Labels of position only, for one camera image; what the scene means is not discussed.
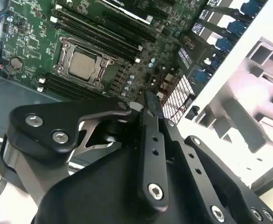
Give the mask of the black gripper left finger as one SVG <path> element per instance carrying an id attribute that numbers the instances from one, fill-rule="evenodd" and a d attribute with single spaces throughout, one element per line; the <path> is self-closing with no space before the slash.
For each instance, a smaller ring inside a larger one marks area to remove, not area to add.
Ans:
<path id="1" fill-rule="evenodd" d="M 140 151 L 136 194 L 153 211 L 169 206 L 163 119 L 158 96 L 146 92 L 127 104 L 118 98 L 98 98 L 25 105 L 9 114 L 0 152 L 5 178 L 18 179 L 36 204 L 67 178 L 73 156 L 113 142 Z"/>

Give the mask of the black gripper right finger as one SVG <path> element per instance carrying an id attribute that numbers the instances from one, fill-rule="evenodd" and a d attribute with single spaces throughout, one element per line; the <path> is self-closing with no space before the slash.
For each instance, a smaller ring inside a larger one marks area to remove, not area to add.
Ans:
<path id="1" fill-rule="evenodd" d="M 187 173 L 206 224 L 273 224 L 273 211 L 200 138 L 182 138 L 168 119 L 160 127 L 173 158 Z"/>

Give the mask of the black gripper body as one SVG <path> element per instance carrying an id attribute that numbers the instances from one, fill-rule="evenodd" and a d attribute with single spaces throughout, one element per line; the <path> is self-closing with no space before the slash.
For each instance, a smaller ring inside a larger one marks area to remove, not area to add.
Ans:
<path id="1" fill-rule="evenodd" d="M 121 149 L 56 184 L 43 198 L 35 224 L 205 224 L 187 173 L 170 152 L 169 206 L 153 211 L 137 197 L 139 152 Z"/>

